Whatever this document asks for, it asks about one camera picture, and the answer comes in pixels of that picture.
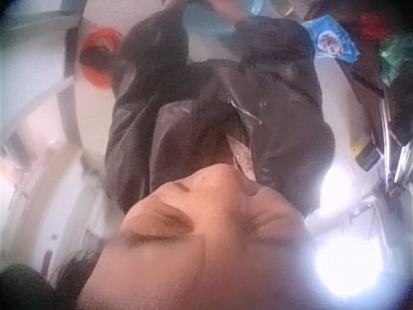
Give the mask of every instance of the bright light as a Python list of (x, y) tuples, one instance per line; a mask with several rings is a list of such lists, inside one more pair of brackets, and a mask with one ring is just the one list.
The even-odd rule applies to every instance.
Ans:
[(352, 180), (344, 168), (333, 166), (321, 187), (321, 206), (318, 213), (328, 216), (348, 207), (352, 198)]
[(318, 252), (317, 271), (321, 281), (340, 297), (369, 288), (383, 269), (377, 237), (370, 241), (337, 239)]

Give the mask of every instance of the forehead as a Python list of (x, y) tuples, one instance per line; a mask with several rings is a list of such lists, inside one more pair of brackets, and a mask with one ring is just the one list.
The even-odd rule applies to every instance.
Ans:
[(240, 296), (267, 300), (292, 287), (299, 291), (304, 270), (294, 248), (249, 244), (236, 261), (220, 269), (206, 265), (202, 238), (134, 249), (118, 237), (103, 253), (80, 304), (99, 306), (91, 309), (186, 309), (211, 302), (205, 296), (234, 303)]

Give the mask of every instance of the red item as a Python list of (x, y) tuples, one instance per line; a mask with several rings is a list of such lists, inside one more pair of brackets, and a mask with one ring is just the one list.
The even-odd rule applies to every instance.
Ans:
[[(83, 42), (82, 51), (85, 51), (89, 47), (99, 45), (105, 45), (111, 51), (115, 51), (119, 48), (122, 40), (123, 36), (119, 31), (112, 28), (102, 28), (95, 31), (85, 39)], [(82, 73), (85, 79), (97, 88), (109, 89), (112, 86), (109, 72), (101, 73), (93, 68), (82, 65)]]
[(392, 23), (379, 12), (364, 13), (360, 25), (361, 33), (369, 41), (380, 42), (392, 33)]

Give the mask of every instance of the blue snack bag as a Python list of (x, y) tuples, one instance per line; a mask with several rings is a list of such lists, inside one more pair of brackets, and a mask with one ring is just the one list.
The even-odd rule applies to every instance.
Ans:
[(324, 15), (302, 23), (310, 33), (316, 57), (338, 58), (355, 63), (360, 53), (350, 36), (331, 16)]

